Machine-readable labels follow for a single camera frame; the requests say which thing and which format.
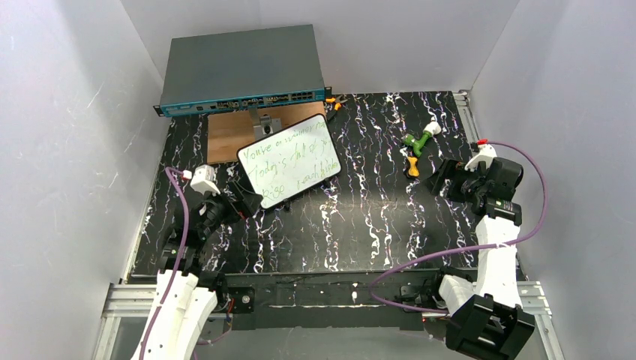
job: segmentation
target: black marble table surface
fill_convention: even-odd
[[[476,244],[475,218],[464,204],[431,195],[422,184],[443,158],[468,160],[470,147],[452,93],[354,94],[329,129],[342,163],[339,175],[305,191],[291,204],[259,210],[247,221],[222,226],[206,243],[205,268],[225,273],[302,273],[389,269],[424,254]],[[442,133],[419,160],[419,180],[404,175],[408,149],[401,138],[420,137],[436,120]],[[181,206],[164,167],[193,170],[206,162],[205,116],[172,119],[160,171],[148,204],[132,275],[154,275],[162,239]],[[220,188],[238,163],[214,166]],[[191,204],[200,195],[186,187]],[[474,253],[420,264],[476,266]]]

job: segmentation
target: cable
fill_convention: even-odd
[[[213,313],[220,313],[221,311],[223,311],[223,310],[227,309],[227,305],[229,305],[231,301],[232,301],[232,300],[230,300],[230,299],[228,298],[228,299],[225,301],[225,305],[223,305],[223,307],[222,307],[222,308],[220,308],[219,310],[214,310],[214,311],[212,311],[212,312],[213,312]]]
[[[227,322],[227,325],[229,326],[227,331],[225,331],[223,334],[221,334],[219,337],[217,337],[216,339],[213,340],[199,340],[196,342],[196,345],[210,345],[210,344],[214,344],[217,341],[219,341],[222,338],[225,338],[225,335],[227,335],[227,333],[229,333],[230,331],[232,331],[232,319],[230,318],[230,312],[232,311],[232,308],[234,307],[234,298],[232,299],[231,303],[229,304],[229,309],[227,309],[227,316],[225,321]]]
[[[152,318],[150,318],[150,322],[148,323],[148,328],[145,330],[145,334],[143,335],[143,340],[141,342],[141,350],[139,351],[139,360],[143,360],[143,356],[146,352],[146,344],[148,343],[148,339],[150,338],[150,331],[152,331],[152,326],[155,325],[155,321],[157,321],[157,317],[159,316],[159,312],[161,311],[161,305],[164,304],[164,302],[166,301],[166,298],[168,297],[168,293],[170,292],[170,288],[173,287],[173,281],[175,280],[177,270],[179,269],[179,263],[181,262],[181,258],[183,257],[183,253],[185,251],[185,239],[188,237],[188,226],[190,225],[189,224],[190,214],[188,213],[188,203],[185,202],[185,195],[183,194],[181,187],[179,187],[179,183],[175,180],[175,178],[173,178],[173,173],[177,175],[182,175],[183,172],[168,166],[166,167],[165,171],[166,171],[166,175],[168,175],[168,179],[170,180],[170,183],[177,190],[179,199],[181,199],[181,205],[183,206],[183,234],[181,235],[181,243],[179,244],[177,260],[175,261],[175,265],[172,267],[172,274],[170,275],[170,279],[168,280],[166,291],[163,292],[163,296],[161,296],[159,305],[154,310],[154,313],[152,314]]]
[[[539,180],[541,180],[541,187],[543,188],[543,207],[541,208],[541,217],[538,219],[538,222],[535,225],[535,228],[532,229],[532,231],[529,232],[527,235],[524,235],[524,236],[521,236],[520,238],[516,238],[516,239],[510,240],[510,241],[507,241],[504,244],[506,244],[506,245],[515,245],[515,244],[518,244],[520,242],[525,242],[527,239],[532,238],[543,227],[543,223],[545,221],[545,214],[546,214],[546,212],[548,210],[548,184],[545,181],[545,176],[544,176],[543,172],[541,171],[541,168],[539,168],[539,165],[525,151],[519,149],[518,147],[516,147],[514,145],[507,144],[505,142],[489,141],[488,143],[491,144],[491,145],[505,146],[506,148],[513,149],[516,152],[518,152],[519,154],[522,154],[526,159],[528,159],[528,161],[535,168],[535,170],[536,170],[536,172],[538,174]],[[411,311],[421,311],[421,312],[426,312],[426,313],[447,314],[448,311],[446,311],[446,310],[427,309],[425,307],[410,306],[410,305],[400,304],[399,302],[390,301],[390,300],[386,300],[384,298],[380,298],[378,295],[376,295],[374,293],[374,287],[382,279],[387,278],[389,275],[395,274],[396,272],[400,272],[400,271],[408,268],[409,266],[414,266],[415,264],[421,264],[421,263],[423,263],[425,261],[432,260],[432,259],[435,259],[437,257],[444,257],[446,255],[463,253],[464,251],[477,251],[477,250],[485,250],[485,249],[494,249],[494,248],[497,248],[498,246],[501,246],[501,245],[500,244],[483,244],[483,245],[473,245],[473,246],[468,246],[468,247],[460,247],[460,248],[457,248],[457,249],[449,249],[449,250],[444,250],[444,251],[438,251],[436,253],[430,253],[428,255],[424,255],[424,256],[419,257],[417,259],[411,260],[411,261],[409,261],[407,263],[404,263],[402,265],[395,266],[394,268],[390,268],[389,270],[383,272],[375,280],[371,281],[371,283],[369,284],[369,295],[371,295],[371,297],[376,299],[378,302],[381,302],[381,303],[383,303],[385,305],[395,306],[397,308],[403,308],[403,309],[407,309],[407,310],[411,310]]]
[[[234,183],[237,184],[239,188],[243,189],[244,192],[246,192],[248,194],[258,195],[257,193],[255,193],[253,191],[249,191],[248,189],[244,188],[243,185],[239,184],[238,181],[234,181]]]

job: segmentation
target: whiteboard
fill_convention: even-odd
[[[240,148],[238,161],[264,209],[338,174],[340,160],[325,116],[316,114]]]

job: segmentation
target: gray wall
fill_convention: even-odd
[[[313,24],[325,83],[356,93],[469,89],[518,0],[121,2],[162,76],[172,38]]]
[[[119,1],[1,2],[3,359],[91,357],[164,144],[161,86]]]
[[[632,0],[521,0],[472,90],[480,136],[547,174],[549,214],[520,255],[568,359],[636,353],[635,23]],[[541,205],[530,173],[525,230]]]

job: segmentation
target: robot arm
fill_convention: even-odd
[[[475,229],[480,250],[477,282],[452,269],[442,274],[437,295],[444,300],[451,321],[446,346],[475,359],[514,359],[534,331],[534,316],[523,312],[516,281],[516,246],[504,244],[519,235],[521,207],[512,202],[523,178],[520,164],[501,157],[486,141],[463,164],[445,160],[431,176],[433,194],[447,190],[453,201],[471,203],[482,216]]]
[[[132,360],[191,358],[209,314],[227,294],[227,283],[222,274],[203,271],[200,251],[221,224],[251,217],[263,200],[262,196],[248,190],[251,189],[248,184],[243,186],[231,182],[228,193],[220,192],[214,183],[212,168],[208,165],[197,167],[194,174],[185,171],[183,176],[185,179],[191,178],[190,186],[206,197],[193,208],[184,209],[190,218],[187,229],[179,211],[175,212],[175,224],[168,233],[158,263],[160,271],[157,274],[157,292],[150,310],[151,316],[143,332],[149,332],[145,352],[140,353],[140,343]],[[178,260],[178,271],[169,285],[183,232],[187,233],[183,257]]]

